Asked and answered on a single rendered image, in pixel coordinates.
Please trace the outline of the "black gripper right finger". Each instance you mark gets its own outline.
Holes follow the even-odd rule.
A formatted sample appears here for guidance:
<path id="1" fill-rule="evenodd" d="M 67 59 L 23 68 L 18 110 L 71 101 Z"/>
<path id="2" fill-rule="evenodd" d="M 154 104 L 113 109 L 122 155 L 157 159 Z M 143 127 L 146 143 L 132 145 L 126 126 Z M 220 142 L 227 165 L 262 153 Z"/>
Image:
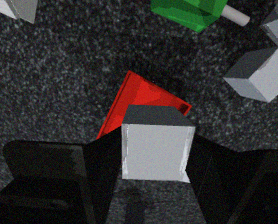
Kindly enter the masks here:
<path id="1" fill-rule="evenodd" d="M 207 224 L 234 224 L 267 172 L 278 172 L 278 149 L 238 152 L 193 135 L 186 174 Z"/>

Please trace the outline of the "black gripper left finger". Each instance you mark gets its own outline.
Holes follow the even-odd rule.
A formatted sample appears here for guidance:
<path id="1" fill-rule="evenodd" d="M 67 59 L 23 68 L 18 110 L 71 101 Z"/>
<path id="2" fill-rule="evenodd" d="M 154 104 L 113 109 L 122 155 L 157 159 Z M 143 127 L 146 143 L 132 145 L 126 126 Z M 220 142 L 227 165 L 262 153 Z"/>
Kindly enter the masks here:
<path id="1" fill-rule="evenodd" d="M 14 140 L 2 151 L 14 178 L 77 181 L 88 224 L 105 224 L 122 161 L 122 125 L 87 145 Z"/>

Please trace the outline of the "red tray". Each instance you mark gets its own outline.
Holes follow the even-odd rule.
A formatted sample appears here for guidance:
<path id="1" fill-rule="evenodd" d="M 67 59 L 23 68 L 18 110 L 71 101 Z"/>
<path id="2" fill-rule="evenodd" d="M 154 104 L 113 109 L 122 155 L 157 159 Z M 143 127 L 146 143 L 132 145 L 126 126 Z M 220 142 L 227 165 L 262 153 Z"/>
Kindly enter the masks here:
<path id="1" fill-rule="evenodd" d="M 96 139 L 122 125 L 129 104 L 175 106 L 184 116 L 191 108 L 188 102 L 128 70 Z"/>

